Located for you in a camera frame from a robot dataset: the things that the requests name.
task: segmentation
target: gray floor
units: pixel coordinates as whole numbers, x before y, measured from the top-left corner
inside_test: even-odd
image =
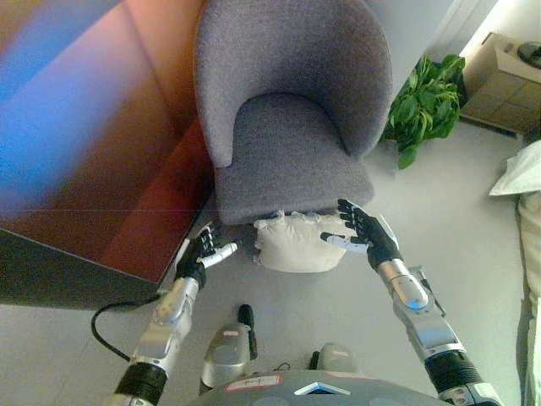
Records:
[[[367,209],[385,215],[408,264],[424,265],[448,320],[507,405],[520,404],[522,263],[513,200],[488,192],[519,148],[518,140],[459,123],[448,140],[425,145],[406,171],[396,170],[393,145],[378,145],[367,159],[376,190]],[[212,207],[210,201],[201,221],[214,215]],[[208,272],[162,405],[197,396],[206,346],[244,302],[256,317],[260,357],[254,370],[282,361],[303,368],[312,351],[335,341],[356,352],[366,374],[434,394],[364,256],[348,253],[330,272],[292,275],[254,265],[243,249]],[[151,309],[104,315],[99,328],[128,352]],[[86,311],[0,306],[0,404],[102,404],[125,364],[91,338],[90,317]]]

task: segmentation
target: black cable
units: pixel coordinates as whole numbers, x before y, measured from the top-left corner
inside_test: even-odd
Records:
[[[108,304],[107,306],[103,306],[101,309],[99,309],[96,313],[94,313],[94,315],[92,316],[92,320],[90,320],[90,329],[92,330],[92,335],[94,336],[94,338],[98,341],[98,343],[100,343],[101,345],[103,345],[105,348],[107,348],[109,351],[112,351],[113,353],[115,353],[116,355],[118,355],[120,358],[124,359],[125,361],[128,361],[130,360],[129,356],[127,356],[125,353],[123,353],[122,351],[120,351],[118,348],[116,348],[115,346],[111,345],[110,343],[108,343],[106,341],[105,338],[103,338],[100,333],[98,332],[97,328],[96,328],[96,321],[97,321],[97,318],[98,316],[103,313],[104,311],[107,311],[109,309],[112,309],[112,308],[115,308],[115,307],[125,307],[125,306],[136,306],[136,307],[140,307],[142,305],[147,305],[149,303],[152,303],[152,302],[155,302],[156,300],[158,300],[161,296],[159,294],[155,294],[154,296],[148,298],[148,299],[145,299],[145,300],[131,300],[131,301],[127,301],[127,302],[118,302],[118,303],[111,303],[111,304]]]
[[[290,370],[291,369],[291,365],[289,365],[288,362],[282,362],[274,370],[284,370],[283,369],[284,367],[286,368],[285,370]]]

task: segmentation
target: gray armchair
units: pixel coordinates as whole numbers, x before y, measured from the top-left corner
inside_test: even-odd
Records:
[[[208,0],[195,69],[225,224],[372,198],[391,60],[363,1]]]

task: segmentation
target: green leaves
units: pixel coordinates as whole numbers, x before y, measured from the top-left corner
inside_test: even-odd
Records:
[[[436,95],[430,91],[423,91],[419,94],[419,101],[421,102],[421,106],[432,111],[436,104]]]
[[[415,156],[417,155],[416,148],[407,148],[404,152],[398,157],[398,168],[406,169],[412,163],[415,162]]]
[[[464,58],[447,55],[441,63],[422,57],[391,105],[382,140],[396,140],[398,167],[409,167],[417,148],[433,138],[446,138],[459,117],[458,80]]]
[[[413,118],[418,109],[418,103],[415,97],[407,96],[398,105],[395,116],[396,122],[406,123]]]

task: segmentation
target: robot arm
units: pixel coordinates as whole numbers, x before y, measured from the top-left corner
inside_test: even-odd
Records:
[[[503,406],[488,382],[468,359],[466,349],[445,319],[422,268],[407,268],[391,229],[349,200],[338,210],[357,237],[344,239],[328,233],[321,238],[355,252],[366,250],[369,264],[380,275],[393,300],[396,316],[406,327],[415,351],[424,363],[441,400],[456,406]]]
[[[206,282],[205,270],[226,259],[237,247],[230,243],[216,248],[210,224],[195,239],[184,240],[172,290],[157,305],[128,369],[105,405],[157,405],[191,328],[194,301]]]

